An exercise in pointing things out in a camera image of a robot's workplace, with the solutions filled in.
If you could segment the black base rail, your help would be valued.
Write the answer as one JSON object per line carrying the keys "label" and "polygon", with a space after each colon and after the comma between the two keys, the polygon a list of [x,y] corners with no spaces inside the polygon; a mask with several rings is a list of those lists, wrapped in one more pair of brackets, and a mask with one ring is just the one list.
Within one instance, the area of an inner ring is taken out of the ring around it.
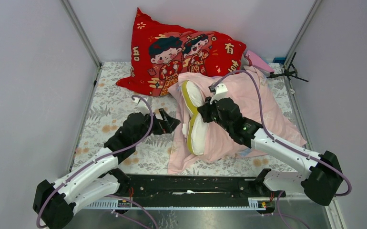
{"label": "black base rail", "polygon": [[247,207],[248,198],[271,198],[254,177],[128,174],[115,192],[143,207]]}

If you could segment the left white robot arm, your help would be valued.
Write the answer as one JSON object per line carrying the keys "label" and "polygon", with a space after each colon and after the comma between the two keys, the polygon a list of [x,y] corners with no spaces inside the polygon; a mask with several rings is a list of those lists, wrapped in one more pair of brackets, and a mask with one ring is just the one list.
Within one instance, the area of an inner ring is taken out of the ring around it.
{"label": "left white robot arm", "polygon": [[171,134],[180,120],[159,109],[154,113],[132,113],[105,142],[92,159],[54,182],[44,180],[36,188],[33,210],[40,229],[62,229],[87,205],[110,194],[124,196],[129,191],[125,175],[116,169],[148,136]]}

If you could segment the white pillow yellow trim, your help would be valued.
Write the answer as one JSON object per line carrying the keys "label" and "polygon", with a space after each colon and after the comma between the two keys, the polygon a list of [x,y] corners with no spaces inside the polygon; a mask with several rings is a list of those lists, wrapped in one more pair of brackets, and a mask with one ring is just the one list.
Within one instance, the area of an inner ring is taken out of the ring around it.
{"label": "white pillow yellow trim", "polygon": [[192,81],[184,81],[181,86],[184,110],[189,121],[184,124],[187,147],[193,155],[202,156],[206,148],[206,134],[209,124],[203,121],[197,108],[204,105],[205,98],[200,88]]}

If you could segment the pink pillowcase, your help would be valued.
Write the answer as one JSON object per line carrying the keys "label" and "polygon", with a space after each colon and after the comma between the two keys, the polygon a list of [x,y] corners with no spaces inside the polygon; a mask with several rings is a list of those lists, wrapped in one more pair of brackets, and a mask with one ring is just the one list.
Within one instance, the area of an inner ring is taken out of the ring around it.
{"label": "pink pillowcase", "polygon": [[297,146],[306,144],[298,128],[282,113],[267,78],[257,68],[226,78],[183,73],[169,88],[180,120],[173,139],[169,174],[178,174],[201,160],[258,157],[250,146],[252,128],[269,130]]}

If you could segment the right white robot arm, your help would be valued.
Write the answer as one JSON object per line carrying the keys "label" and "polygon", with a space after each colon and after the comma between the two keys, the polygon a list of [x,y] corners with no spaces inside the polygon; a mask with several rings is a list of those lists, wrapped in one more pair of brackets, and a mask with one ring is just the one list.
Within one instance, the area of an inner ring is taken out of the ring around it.
{"label": "right white robot arm", "polygon": [[272,191],[301,193],[322,206],[329,206],[336,196],[344,178],[334,153],[326,151],[320,154],[274,135],[261,123],[244,117],[231,98],[215,100],[207,97],[197,110],[204,122],[219,124],[236,143],[263,151],[295,170],[261,173],[261,180],[255,183],[258,195],[266,197]]}

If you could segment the pink cloth at back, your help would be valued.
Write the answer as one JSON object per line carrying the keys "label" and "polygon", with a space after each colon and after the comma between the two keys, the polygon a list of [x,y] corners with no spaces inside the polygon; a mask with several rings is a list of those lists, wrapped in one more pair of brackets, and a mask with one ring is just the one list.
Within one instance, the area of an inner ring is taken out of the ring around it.
{"label": "pink cloth at back", "polygon": [[262,72],[268,74],[275,72],[274,69],[267,62],[265,62],[261,57],[250,50],[245,53],[245,59],[248,61],[250,66],[257,68]]}

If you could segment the red cartoon print pillow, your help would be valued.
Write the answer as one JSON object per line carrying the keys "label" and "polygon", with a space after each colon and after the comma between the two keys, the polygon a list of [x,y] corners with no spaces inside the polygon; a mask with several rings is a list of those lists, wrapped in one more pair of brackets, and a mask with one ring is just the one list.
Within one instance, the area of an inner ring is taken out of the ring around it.
{"label": "red cartoon print pillow", "polygon": [[181,73],[212,77],[240,69],[245,50],[245,43],[229,35],[163,24],[137,9],[130,76],[116,85],[144,95],[167,95]]}

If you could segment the black tripod stand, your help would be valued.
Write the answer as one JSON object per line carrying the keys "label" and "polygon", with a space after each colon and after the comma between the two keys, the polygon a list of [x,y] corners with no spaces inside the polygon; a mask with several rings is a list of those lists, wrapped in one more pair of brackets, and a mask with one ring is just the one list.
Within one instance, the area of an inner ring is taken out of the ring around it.
{"label": "black tripod stand", "polygon": [[295,58],[296,54],[297,54],[297,52],[294,52],[288,66],[284,67],[283,73],[280,73],[280,74],[270,73],[270,75],[267,78],[268,79],[274,79],[274,78],[278,78],[278,77],[281,77],[281,76],[285,76],[289,81],[291,81],[291,77],[293,77],[295,79],[298,79],[298,80],[301,80],[301,81],[304,81],[304,82],[309,82],[306,79],[298,77],[297,68],[295,68],[295,66],[293,64],[293,61],[294,61],[294,58]]}

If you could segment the blue object at corner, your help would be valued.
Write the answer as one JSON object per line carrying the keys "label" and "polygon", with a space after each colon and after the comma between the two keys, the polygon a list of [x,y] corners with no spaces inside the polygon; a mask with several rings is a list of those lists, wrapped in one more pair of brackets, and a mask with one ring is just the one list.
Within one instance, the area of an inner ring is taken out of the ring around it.
{"label": "blue object at corner", "polygon": [[275,57],[273,59],[273,63],[279,63],[279,64],[284,64],[286,61],[286,57]]}

